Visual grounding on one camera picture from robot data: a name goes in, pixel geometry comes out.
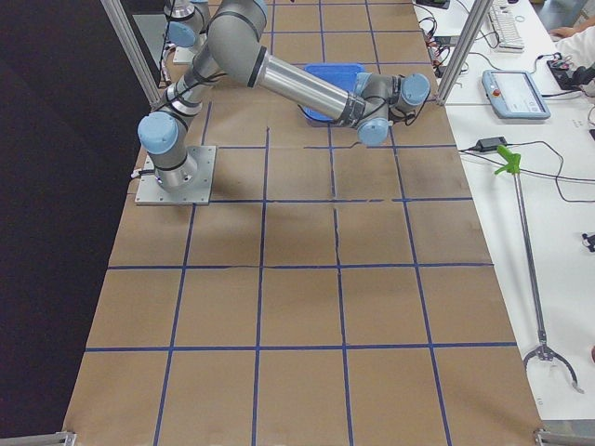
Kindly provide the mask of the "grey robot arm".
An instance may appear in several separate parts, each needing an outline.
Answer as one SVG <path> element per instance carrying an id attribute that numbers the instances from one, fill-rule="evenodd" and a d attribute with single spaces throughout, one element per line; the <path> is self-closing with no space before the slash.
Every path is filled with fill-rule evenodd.
<path id="1" fill-rule="evenodd" d="M 196 53 L 185 74 L 164 91 L 159 106 L 139 122 L 139 140 L 153 163 L 152 182 L 159 191 L 180 192 L 202 184 L 199 171 L 205 163 L 184 139 L 205 92 L 224 75 L 315 110 L 336 126 L 354 128 L 364 145 L 383 142 L 396 122 L 413 121 L 430 95 L 430 82 L 421 73 L 360 72 L 345 90 L 274 57 L 260 43 L 268 20 L 263 1 L 223 1 L 215 12 L 206 1 L 168 1 L 164 12 L 169 40 Z"/>
<path id="2" fill-rule="evenodd" d="M 209 4 L 203 0 L 165 1 L 166 40 L 176 47 L 198 52 L 211 20 Z"/>

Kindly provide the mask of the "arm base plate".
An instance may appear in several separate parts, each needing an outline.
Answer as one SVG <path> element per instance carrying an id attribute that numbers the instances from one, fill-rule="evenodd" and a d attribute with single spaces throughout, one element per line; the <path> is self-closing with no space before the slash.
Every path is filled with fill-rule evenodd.
<path id="1" fill-rule="evenodd" d="M 149 155 L 139 177 L 137 205 L 209 205 L 216 146 L 189 146 L 185 163 L 171 171 L 157 169 Z"/>
<path id="2" fill-rule="evenodd" d="M 177 46 L 174 51 L 173 63 L 176 65 L 189 65 L 197 54 L 195 47 Z"/>

